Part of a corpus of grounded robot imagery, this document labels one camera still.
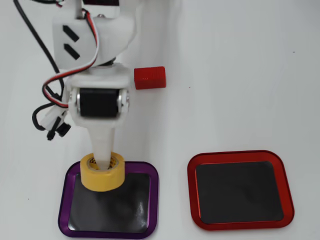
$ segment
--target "wire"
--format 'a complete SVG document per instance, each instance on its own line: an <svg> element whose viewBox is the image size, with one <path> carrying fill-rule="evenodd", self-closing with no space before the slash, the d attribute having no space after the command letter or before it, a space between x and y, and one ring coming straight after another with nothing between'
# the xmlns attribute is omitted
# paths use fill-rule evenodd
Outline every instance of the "wire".
<svg viewBox="0 0 320 240"><path fill-rule="evenodd" d="M56 1L44 1L44 0L33 0L34 2L39 2L39 3L44 3L44 4L55 4ZM42 41L42 39L40 38L40 36L38 35L37 31L35 30L35 28L33 27L33 25L31 24L31 22L29 21L27 15L25 14L23 8L21 7L20 3L18 0L13 0L14 4L15 4L15 7L16 9L18 10L18 12L20 13L22 19L24 20L25 24L27 25L27 27L29 28L29 30L31 31L33 37L36 39L36 41L38 42L39 46L41 47L41 49L43 50L44 54L46 55L46 57L48 58L49 62L51 63L54 71L56 73L59 73L59 68L55 62L55 60L53 59L53 57L51 56L49 50L47 49L46 45L44 44L44 42ZM65 83L64 83L64 80L62 78L59 79L59 82L60 82L60 86L61 86L61 95L57 95L55 94L51 88L49 86L46 87L46 90L48 92L50 92L50 94L52 96L56 96L57 99L62 99L62 95L63 95L63 92L64 92L64 88L65 88ZM38 123L38 119L37 119L37 114L44 110L44 109L47 109L47 108L50 108L54 105L54 103L48 103L48 104L45 104L45 105L42 105L40 107L38 107L32 114L32 122L33 122L33 125L36 129L38 129L39 131L44 131L45 128L43 126L41 126L39 123Z"/></svg>
<svg viewBox="0 0 320 240"><path fill-rule="evenodd" d="M52 103L55 103L56 105L58 105L59 107L61 108L68 108L68 103L67 102L63 102L62 99L56 99L54 96L52 96L49 91L47 90L47 86L58 80L59 78L65 78L65 77L69 77L71 75L74 75L74 74L77 74L77 73L80 73L80 72L83 72L87 69L89 69L90 67L92 67L92 65L96 62L97 60L97 57L98 57L98 52L99 52L99 48L100 48L100 40L99 40L99 34L98 34L98 31L97 31L97 27L96 27L96 24L90 14L90 12L88 12L87 10L85 9L82 9L84 12L85 12L85 19L94 35L94 39L95 39L95 44L96 44L96 50L95 50L95 53L94 53L94 56L93 58L91 59L90 62L82 65L82 66L79 66L79 67L76 67L76 68L73 68L67 72L63 72L63 73L58 73L54 76L52 76L51 78L49 78L42 86L42 93L43 95Z"/></svg>
<svg viewBox="0 0 320 240"><path fill-rule="evenodd" d="M37 31L35 30L35 28L33 27L33 25L31 24L31 22L29 21L27 15L25 14L24 10L22 9L19 0L13 0L16 9L18 10L18 12L20 13L22 19L24 20L25 24L27 25L27 27L29 28L30 32L32 33L32 35L34 36L35 40L38 42L38 44L40 45L41 49L43 50L44 54L46 55L46 57L48 58L49 62L51 63L54 71L56 73L59 73L59 68L55 62L55 60L53 59L53 57L51 56L49 50L47 49L46 45L44 44L44 42L42 41L42 39L40 38L39 34L37 33ZM65 88L65 83L64 80L61 78L59 79L60 85L61 85L61 95L60 97L62 98L63 95L63 91Z"/></svg>
<svg viewBox="0 0 320 240"><path fill-rule="evenodd" d="M50 102L50 103L42 105L42 106L38 107L36 110L34 110L34 112L32 114L32 122L33 122L33 125L35 126L35 128L38 129L39 131L44 131L46 129L38 123L38 120L37 120L38 113L40 111L47 109L47 108L50 108L54 105L55 105L54 103Z"/></svg>

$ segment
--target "red square frame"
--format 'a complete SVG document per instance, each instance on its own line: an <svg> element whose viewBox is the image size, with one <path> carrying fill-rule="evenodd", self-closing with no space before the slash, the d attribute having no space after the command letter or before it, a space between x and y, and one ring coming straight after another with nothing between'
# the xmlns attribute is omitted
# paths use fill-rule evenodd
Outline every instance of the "red square frame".
<svg viewBox="0 0 320 240"><path fill-rule="evenodd" d="M249 221L249 222L228 222L207 224L201 221L197 173L198 165L208 164L231 164L231 163L250 163L265 162L272 164L281 207L283 219L279 221ZM202 153L194 156L187 167L189 198L191 216L195 224L200 228L208 231L217 230L237 230L237 229L266 229L266 228L283 228L291 223L295 215L294 204L292 201L285 166L275 153L266 150L256 151L234 151L234 152L217 152Z"/></svg>

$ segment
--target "black slot marking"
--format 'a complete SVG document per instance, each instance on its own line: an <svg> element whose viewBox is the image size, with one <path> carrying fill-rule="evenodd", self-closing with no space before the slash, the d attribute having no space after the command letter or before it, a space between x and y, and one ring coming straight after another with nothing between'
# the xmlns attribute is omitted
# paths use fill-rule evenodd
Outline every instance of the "black slot marking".
<svg viewBox="0 0 320 240"><path fill-rule="evenodd" d="M64 50L66 50L75 60L80 58L79 53L77 53L69 44L64 44Z"/></svg>
<svg viewBox="0 0 320 240"><path fill-rule="evenodd" d="M71 30L70 27L68 27L67 25L63 25L63 31L65 32L65 34L67 34L69 36L69 38L71 38L74 42L79 40L78 35Z"/></svg>
<svg viewBox="0 0 320 240"><path fill-rule="evenodd" d="M83 0L88 5L119 6L119 0Z"/></svg>

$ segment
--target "red wire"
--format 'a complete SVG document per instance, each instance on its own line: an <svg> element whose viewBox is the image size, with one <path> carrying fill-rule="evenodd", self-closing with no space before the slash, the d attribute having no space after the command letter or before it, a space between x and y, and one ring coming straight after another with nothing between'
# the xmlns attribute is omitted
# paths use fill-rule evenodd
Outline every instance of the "red wire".
<svg viewBox="0 0 320 240"><path fill-rule="evenodd" d="M92 29L92 32L93 32L93 35L94 35L94 40L95 40L95 44L98 44L97 42L97 33L96 33L96 30L95 30L95 27L94 27L94 24L91 20L91 15L88 11L86 11L84 9L84 11L86 12L85 13L85 16L86 16L86 19L87 21L89 22L89 25L90 25L90 28ZM55 99L54 97L52 97L46 90L45 90L45 87L52 83L53 81L56 81L60 78L65 78L65 77L68 77L68 76L71 76L71 75L74 75L76 73L79 73L79 72L82 72L90 67L92 67L92 65L95 63L96 61L93 61L90 65L87 65L87 66L84 66L82 68L79 68L79 69L75 69L73 71L67 71L67 72L63 72L63 73L60 73L58 75L55 75L53 77L51 77L49 80L47 80L43 86L42 86L42 90L43 90L43 93L45 94L45 96L53 103L57 104L58 106L62 107L62 108L68 108L68 104L67 103L60 103L57 101L57 99Z"/></svg>

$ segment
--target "black connector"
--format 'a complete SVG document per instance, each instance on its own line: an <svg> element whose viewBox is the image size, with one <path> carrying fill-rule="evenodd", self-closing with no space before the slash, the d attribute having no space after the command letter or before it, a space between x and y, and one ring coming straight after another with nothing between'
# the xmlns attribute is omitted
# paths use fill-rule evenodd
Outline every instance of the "black connector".
<svg viewBox="0 0 320 240"><path fill-rule="evenodd" d="M69 132L71 126L69 124L66 124L65 122L61 124L56 130L56 132L59 134L60 137L64 137L67 132Z"/></svg>
<svg viewBox="0 0 320 240"><path fill-rule="evenodd" d="M56 133L52 130L48 131L48 134L46 135L46 138L51 141L52 139L54 139Z"/></svg>

